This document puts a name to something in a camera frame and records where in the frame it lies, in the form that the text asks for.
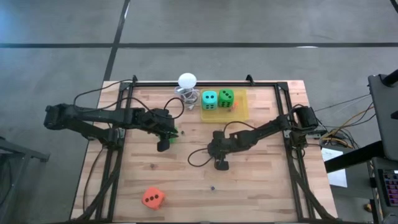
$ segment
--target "gray floor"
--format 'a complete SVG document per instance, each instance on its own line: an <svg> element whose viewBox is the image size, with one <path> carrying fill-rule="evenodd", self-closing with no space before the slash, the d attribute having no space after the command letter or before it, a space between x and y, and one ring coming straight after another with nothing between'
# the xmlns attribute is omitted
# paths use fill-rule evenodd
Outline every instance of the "gray floor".
<svg viewBox="0 0 398 224"><path fill-rule="evenodd" d="M0 43L112 42L123 0L0 0ZM132 0L121 42L396 42L389 0ZM29 166L13 223L48 223L70 214L87 141L42 125L46 105L71 103L98 88L111 49L0 49L0 136L51 153ZM111 80L305 80L314 108L369 93L367 76L397 69L398 49L119 49ZM96 106L98 94L81 99ZM320 111L329 125L371 99ZM379 140L376 120L351 128L361 145ZM341 218L370 221L365 200L335 195Z"/></svg>

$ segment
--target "green die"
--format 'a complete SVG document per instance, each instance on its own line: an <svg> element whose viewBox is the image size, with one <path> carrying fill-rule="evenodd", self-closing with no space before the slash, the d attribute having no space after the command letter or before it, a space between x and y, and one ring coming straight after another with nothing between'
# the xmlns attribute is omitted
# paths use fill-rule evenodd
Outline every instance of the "green die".
<svg viewBox="0 0 398 224"><path fill-rule="evenodd" d="M218 106L221 108L230 108L234 103L234 91L230 89L220 90L218 94Z"/></svg>

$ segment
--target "small blue object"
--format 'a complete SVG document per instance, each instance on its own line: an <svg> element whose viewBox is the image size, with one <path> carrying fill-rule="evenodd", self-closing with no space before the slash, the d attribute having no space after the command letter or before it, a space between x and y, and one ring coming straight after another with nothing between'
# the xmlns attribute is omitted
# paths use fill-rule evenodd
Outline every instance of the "small blue object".
<svg viewBox="0 0 398 224"><path fill-rule="evenodd" d="M217 92L204 91L201 95L201 107L204 110L217 109Z"/></svg>

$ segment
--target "wooden table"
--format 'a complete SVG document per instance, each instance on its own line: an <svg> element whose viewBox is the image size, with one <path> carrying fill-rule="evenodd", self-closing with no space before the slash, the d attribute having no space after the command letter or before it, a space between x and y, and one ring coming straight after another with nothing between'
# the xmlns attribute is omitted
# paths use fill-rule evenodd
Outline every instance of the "wooden table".
<svg viewBox="0 0 398 224"><path fill-rule="evenodd" d="M287 81L292 104L308 105L304 82ZM113 82L104 82L108 86ZM278 115L275 92L268 87L247 89L249 121L260 126ZM118 85L102 91L99 107L116 101ZM174 97L172 87L135 88L134 97L150 108L163 108ZM132 107L141 105L132 101ZM168 108L174 116L180 113L178 101ZM106 128L106 124L96 124ZM140 130L128 130L123 154L114 222L288 222L297 221L294 198L290 184L282 134L277 133L260 140L248 151L228 154L228 171L218 171L209 162L204 167L192 167L188 155L206 145L212 139L212 131L223 129L224 124L202 123L200 107L186 110L175 120L178 137L165 152L157 152L158 138ZM228 126L227 133L247 129L242 124ZM80 177L72 218L82 213L83 189L101 144L89 143ZM88 187L86 206L97 194L105 160L101 155ZM192 163L201 164L209 158L206 151L195 154ZM320 203L337 217L328 177L318 146L306 148L304 157L310 188ZM166 194L162 208L153 211L141 204L141 197L148 187L157 187ZM305 201L301 194L303 211ZM105 200L104 214L108 207Z"/></svg>

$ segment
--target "translucent yellow tray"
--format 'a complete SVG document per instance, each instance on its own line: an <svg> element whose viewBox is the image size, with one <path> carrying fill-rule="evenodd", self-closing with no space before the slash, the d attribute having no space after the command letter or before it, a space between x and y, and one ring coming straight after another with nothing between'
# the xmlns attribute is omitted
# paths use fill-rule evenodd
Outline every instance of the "translucent yellow tray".
<svg viewBox="0 0 398 224"><path fill-rule="evenodd" d="M200 96L204 91L216 91L217 99L218 92L225 88L205 88L200 90ZM249 119L248 98L245 89L235 89L234 91L234 104L238 102L235 109L217 107L216 110L200 110L200 118L205 123L228 123L231 121L247 121Z"/></svg>

